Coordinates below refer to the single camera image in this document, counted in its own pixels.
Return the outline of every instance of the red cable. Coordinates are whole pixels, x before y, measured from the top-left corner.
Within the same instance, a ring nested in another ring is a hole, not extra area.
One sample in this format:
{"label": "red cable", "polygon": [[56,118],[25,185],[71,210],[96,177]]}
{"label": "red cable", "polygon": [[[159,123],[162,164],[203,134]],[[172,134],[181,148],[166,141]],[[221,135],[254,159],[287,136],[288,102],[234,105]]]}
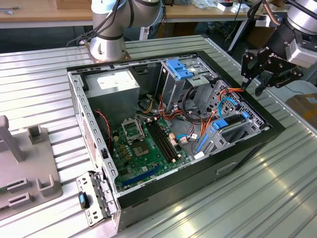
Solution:
{"label": "red cable", "polygon": [[110,134],[110,126],[109,126],[109,122],[108,120],[106,119],[106,117],[99,111],[95,110],[96,113],[98,113],[100,116],[103,117],[103,119],[105,120],[106,124],[107,124],[107,127],[108,127],[108,134],[109,134],[109,148],[110,148],[110,144],[111,144],[111,134]]}

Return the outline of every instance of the ram slot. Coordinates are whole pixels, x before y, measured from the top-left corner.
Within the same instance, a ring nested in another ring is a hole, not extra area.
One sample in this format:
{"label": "ram slot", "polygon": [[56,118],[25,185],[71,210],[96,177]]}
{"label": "ram slot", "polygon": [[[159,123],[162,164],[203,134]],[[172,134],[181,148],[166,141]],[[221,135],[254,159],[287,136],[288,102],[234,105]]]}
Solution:
{"label": "ram slot", "polygon": [[147,129],[149,130],[159,150],[163,153],[168,163],[172,162],[173,159],[178,158],[173,147],[171,146],[157,123],[147,124]]}

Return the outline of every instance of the robotic arm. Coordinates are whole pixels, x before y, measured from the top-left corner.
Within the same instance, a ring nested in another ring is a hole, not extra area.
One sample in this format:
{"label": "robotic arm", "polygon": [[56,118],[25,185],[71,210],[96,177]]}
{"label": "robotic arm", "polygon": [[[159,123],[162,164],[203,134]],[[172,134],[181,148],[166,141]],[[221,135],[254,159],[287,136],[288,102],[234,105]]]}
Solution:
{"label": "robotic arm", "polygon": [[92,0],[93,29],[76,39],[89,40],[90,54],[96,61],[117,61],[126,55],[125,28],[152,26],[163,16],[162,0]]}
{"label": "robotic arm", "polygon": [[270,39],[259,51],[245,50],[242,57],[241,88],[245,90],[251,81],[263,73],[269,77],[259,79],[256,88],[259,96],[266,87],[280,88],[303,76],[300,68],[309,68],[317,62],[317,2],[315,0],[287,0],[292,7],[287,18],[278,22],[265,0],[259,0],[248,12],[253,17],[260,4],[277,25]]}

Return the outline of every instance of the workbench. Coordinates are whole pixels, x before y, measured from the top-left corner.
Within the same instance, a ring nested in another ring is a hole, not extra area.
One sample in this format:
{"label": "workbench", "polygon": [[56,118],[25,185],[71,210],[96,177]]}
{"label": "workbench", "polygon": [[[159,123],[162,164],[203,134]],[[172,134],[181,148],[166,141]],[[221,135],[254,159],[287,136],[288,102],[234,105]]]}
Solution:
{"label": "workbench", "polygon": [[[131,58],[204,50],[242,82],[240,64],[208,38],[155,39],[126,46]],[[8,117],[12,133],[37,123],[48,129],[63,189],[61,197],[0,221],[1,237],[115,235],[112,221],[89,229],[77,197],[75,179],[93,165],[74,115],[65,68],[89,63],[85,47],[0,55],[1,114]],[[253,96],[256,84],[248,88]],[[269,90],[255,98],[285,132],[241,169],[116,237],[316,237],[316,130]]]}
{"label": "workbench", "polygon": [[[32,27],[58,27],[58,26],[91,26],[93,14],[90,9],[57,9],[55,0],[0,0],[0,7],[18,6],[14,14],[0,12],[1,28],[32,28]],[[173,22],[206,22],[206,21],[233,21],[236,13],[221,11],[218,8],[199,9],[194,5],[166,6],[167,23]],[[238,31],[229,47],[232,50],[242,33],[246,23],[247,14],[239,13],[236,20],[242,21]],[[148,38],[149,28],[141,27],[140,40]]]}

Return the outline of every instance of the metal bracket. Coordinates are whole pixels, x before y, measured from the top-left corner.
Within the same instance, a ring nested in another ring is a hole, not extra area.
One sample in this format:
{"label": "metal bracket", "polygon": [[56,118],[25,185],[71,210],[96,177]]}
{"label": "metal bracket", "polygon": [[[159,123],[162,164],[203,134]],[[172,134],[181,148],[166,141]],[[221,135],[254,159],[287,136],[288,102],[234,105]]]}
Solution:
{"label": "metal bracket", "polygon": [[88,171],[76,182],[89,227],[110,219],[118,211],[109,184],[101,173]]}

